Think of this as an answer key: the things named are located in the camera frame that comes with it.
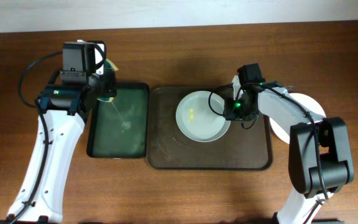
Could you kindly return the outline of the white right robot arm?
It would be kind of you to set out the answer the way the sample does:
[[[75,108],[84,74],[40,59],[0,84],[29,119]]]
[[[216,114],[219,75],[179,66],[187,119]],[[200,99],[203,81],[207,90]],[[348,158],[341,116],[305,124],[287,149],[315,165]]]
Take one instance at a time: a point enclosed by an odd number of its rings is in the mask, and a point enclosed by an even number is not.
[[[326,118],[309,110],[277,82],[231,85],[223,116],[250,121],[262,114],[290,137],[288,172],[293,186],[273,223],[311,223],[320,208],[354,180],[347,126],[339,117]]]

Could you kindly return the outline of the black water tray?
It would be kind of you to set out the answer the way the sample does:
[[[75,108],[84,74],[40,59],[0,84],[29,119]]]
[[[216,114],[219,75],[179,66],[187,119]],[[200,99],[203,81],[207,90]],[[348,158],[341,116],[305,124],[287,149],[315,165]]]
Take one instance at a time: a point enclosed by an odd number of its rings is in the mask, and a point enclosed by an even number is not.
[[[139,159],[146,154],[150,88],[119,83],[117,95],[98,100],[92,111],[87,155],[100,159]]]

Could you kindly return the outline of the brown serving tray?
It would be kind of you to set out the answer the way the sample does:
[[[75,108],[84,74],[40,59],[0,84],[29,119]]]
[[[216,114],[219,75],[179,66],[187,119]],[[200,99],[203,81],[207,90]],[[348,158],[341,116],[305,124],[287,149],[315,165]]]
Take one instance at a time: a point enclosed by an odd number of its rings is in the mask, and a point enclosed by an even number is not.
[[[273,162],[270,122],[259,116],[256,123],[231,123],[223,137],[197,142],[178,128],[175,113],[182,98],[194,86],[163,86],[149,100],[146,155],[155,169],[263,171]]]

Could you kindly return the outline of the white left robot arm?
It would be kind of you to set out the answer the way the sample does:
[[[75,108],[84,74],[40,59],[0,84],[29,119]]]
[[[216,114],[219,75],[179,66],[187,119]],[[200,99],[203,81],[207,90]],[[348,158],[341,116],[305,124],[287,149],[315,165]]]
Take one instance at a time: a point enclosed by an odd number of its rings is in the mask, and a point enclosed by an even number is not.
[[[55,84],[53,75],[35,99],[37,139],[21,189],[6,223],[61,223],[63,194],[73,152],[99,99],[117,95],[112,69],[81,81]]]

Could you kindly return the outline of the light blue plate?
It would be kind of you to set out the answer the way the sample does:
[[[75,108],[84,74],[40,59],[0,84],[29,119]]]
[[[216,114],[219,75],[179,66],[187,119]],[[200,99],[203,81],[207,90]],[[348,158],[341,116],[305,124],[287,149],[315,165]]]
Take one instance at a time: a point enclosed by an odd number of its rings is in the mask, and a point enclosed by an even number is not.
[[[215,141],[228,131],[231,122],[222,114],[224,100],[210,91],[194,91],[186,95],[178,104],[175,119],[179,130],[189,139],[197,142]]]

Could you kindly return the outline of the green and yellow sponge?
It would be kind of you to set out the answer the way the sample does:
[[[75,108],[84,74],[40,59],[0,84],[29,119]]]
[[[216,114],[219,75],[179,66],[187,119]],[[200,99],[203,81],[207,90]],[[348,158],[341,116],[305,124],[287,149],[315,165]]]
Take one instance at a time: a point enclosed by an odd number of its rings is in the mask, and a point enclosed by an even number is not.
[[[110,59],[106,59],[104,63],[104,68],[112,71],[119,70],[118,67]],[[114,97],[104,97],[104,98],[99,98],[98,100],[106,103],[112,103]]]

